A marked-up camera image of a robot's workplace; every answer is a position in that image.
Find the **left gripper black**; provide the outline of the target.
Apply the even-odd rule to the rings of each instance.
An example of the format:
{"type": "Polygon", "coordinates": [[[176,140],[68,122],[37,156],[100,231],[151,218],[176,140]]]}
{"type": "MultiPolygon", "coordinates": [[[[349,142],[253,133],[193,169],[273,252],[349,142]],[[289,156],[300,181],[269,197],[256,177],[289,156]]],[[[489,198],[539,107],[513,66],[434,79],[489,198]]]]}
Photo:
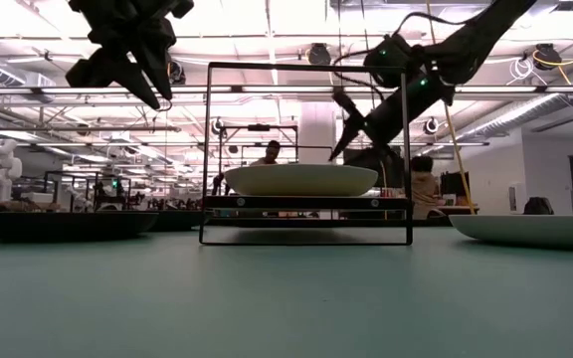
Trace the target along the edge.
{"type": "Polygon", "coordinates": [[[117,83],[159,109],[142,68],[158,92],[171,99],[169,49],[176,44],[176,35],[167,16],[183,18],[194,8],[192,0],[70,0],[68,4],[88,22],[88,39],[98,45],[89,58],[78,60],[67,71],[72,88],[107,88],[117,83]]]}

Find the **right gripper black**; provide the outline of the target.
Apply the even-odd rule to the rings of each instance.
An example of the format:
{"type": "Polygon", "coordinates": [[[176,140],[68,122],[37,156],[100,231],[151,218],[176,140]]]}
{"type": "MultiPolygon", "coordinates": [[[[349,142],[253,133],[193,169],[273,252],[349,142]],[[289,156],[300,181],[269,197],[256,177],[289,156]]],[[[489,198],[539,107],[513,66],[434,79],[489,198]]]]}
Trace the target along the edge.
{"type": "Polygon", "coordinates": [[[435,102],[453,101],[456,87],[444,83],[435,74],[406,75],[405,79],[406,82],[402,84],[398,74],[392,74],[387,80],[381,80],[377,75],[375,80],[380,87],[397,90],[380,102],[365,118],[343,89],[332,94],[332,99],[347,113],[347,117],[329,161],[335,160],[361,130],[375,145],[388,144],[403,130],[404,119],[411,123],[435,102]]]}

